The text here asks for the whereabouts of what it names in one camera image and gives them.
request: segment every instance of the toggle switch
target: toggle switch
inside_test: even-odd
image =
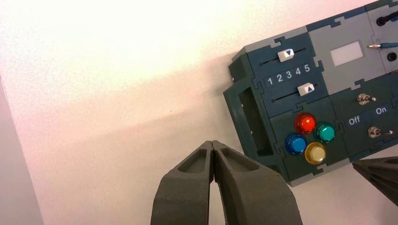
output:
[[[290,60],[294,57],[293,49],[286,49],[281,52],[278,52],[278,57],[280,62],[285,62],[286,60]]]
[[[370,95],[361,93],[361,94],[358,95],[357,100],[358,100],[358,103],[360,105],[366,105],[370,101],[375,102],[376,98],[375,97],[371,97]]]
[[[367,130],[367,134],[368,134],[369,137],[371,137],[371,138],[376,138],[376,137],[379,137],[379,136],[381,136],[381,135],[392,135],[392,134],[394,134],[394,131],[392,131],[392,130],[389,130],[389,131],[382,131],[382,130],[380,130],[380,129],[377,128],[377,127],[370,127],[370,128]]]
[[[298,93],[300,94],[300,96],[304,96],[308,93],[313,92],[315,90],[315,87],[311,83],[306,83],[301,86],[298,86],[297,90],[298,90]]]

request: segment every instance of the blue wire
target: blue wire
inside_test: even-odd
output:
[[[398,43],[381,43],[380,48],[395,48],[398,47]]]

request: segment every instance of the yellow button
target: yellow button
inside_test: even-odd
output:
[[[304,153],[307,162],[313,165],[322,163],[326,158],[326,149],[319,142],[309,144]]]

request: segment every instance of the cable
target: cable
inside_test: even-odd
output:
[[[390,20],[395,22],[396,17],[398,17],[398,11],[395,13],[391,13],[390,15],[377,18],[376,23],[379,27],[381,27],[381,26],[384,26]]]
[[[379,49],[379,48],[395,48],[398,47],[398,43],[381,43],[379,45],[368,45],[368,48],[374,48],[374,49]]]

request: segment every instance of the round button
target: round button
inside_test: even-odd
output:
[[[306,150],[307,140],[303,135],[297,133],[287,136],[285,147],[288,153],[292,155],[299,155]]]
[[[333,125],[326,122],[321,122],[316,126],[315,138],[321,142],[331,142],[336,137]]]
[[[312,133],[315,129],[315,126],[315,117],[307,112],[300,113],[294,120],[294,127],[296,128],[297,132],[304,135]]]
[[[309,144],[304,153],[309,164],[318,165],[326,158],[326,148],[319,142]]]

